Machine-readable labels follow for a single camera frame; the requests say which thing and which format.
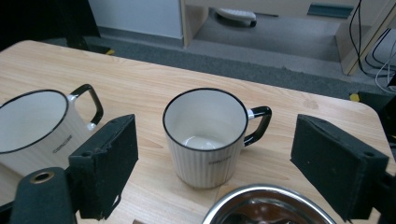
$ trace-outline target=ribbed white mug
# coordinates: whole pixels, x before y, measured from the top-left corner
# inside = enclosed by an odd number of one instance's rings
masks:
[[[96,106],[88,124],[75,109],[85,91]],[[17,96],[0,106],[0,163],[21,176],[53,166],[67,168],[68,156],[90,138],[102,116],[102,105],[89,84],[67,97],[55,90]]]
[[[268,106],[246,110],[227,91],[200,88],[175,97],[163,112],[163,127],[177,175],[198,189],[229,180],[240,151],[266,131],[272,111]],[[262,117],[254,133],[245,136],[249,119]]]

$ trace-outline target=coffee cup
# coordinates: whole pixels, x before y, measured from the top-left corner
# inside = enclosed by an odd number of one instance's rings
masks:
[[[75,108],[86,91],[96,106],[88,123]],[[67,168],[68,156],[90,138],[102,116],[102,105],[89,84],[68,96],[55,90],[17,96],[0,105],[0,163],[21,176],[47,167]]]
[[[177,175],[198,189],[229,180],[242,148],[264,135],[271,120],[268,106],[246,109],[227,91],[200,88],[182,92],[163,112],[163,127]],[[261,118],[255,132],[248,121]]]

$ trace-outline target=wall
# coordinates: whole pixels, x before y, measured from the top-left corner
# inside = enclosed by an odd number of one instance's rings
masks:
[[[89,0],[96,24],[181,39],[179,0]]]

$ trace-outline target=silver bowl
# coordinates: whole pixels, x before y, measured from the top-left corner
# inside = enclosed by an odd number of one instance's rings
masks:
[[[218,200],[203,224],[335,223],[321,208],[290,189],[255,184],[235,189]]]

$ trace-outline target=black mug handle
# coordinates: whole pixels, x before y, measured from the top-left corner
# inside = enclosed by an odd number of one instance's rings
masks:
[[[272,110],[268,106],[255,107],[250,109],[250,111],[251,113],[248,115],[249,119],[262,117],[262,120],[260,121],[259,127],[256,129],[256,131],[245,137],[244,140],[245,147],[257,142],[259,139],[262,138],[262,136],[264,135],[265,131],[268,128],[268,125],[270,124],[272,117]]]
[[[100,103],[99,97],[97,96],[96,91],[93,89],[93,86],[91,86],[90,84],[84,84],[78,87],[75,91],[72,91],[67,98],[70,101],[76,101],[76,99],[80,95],[82,95],[82,93],[84,93],[85,91],[90,92],[90,95],[96,106],[96,114],[93,116],[93,119],[91,120],[91,124],[94,124],[96,126],[99,123],[99,121],[102,119],[104,112],[103,112],[102,104]]]

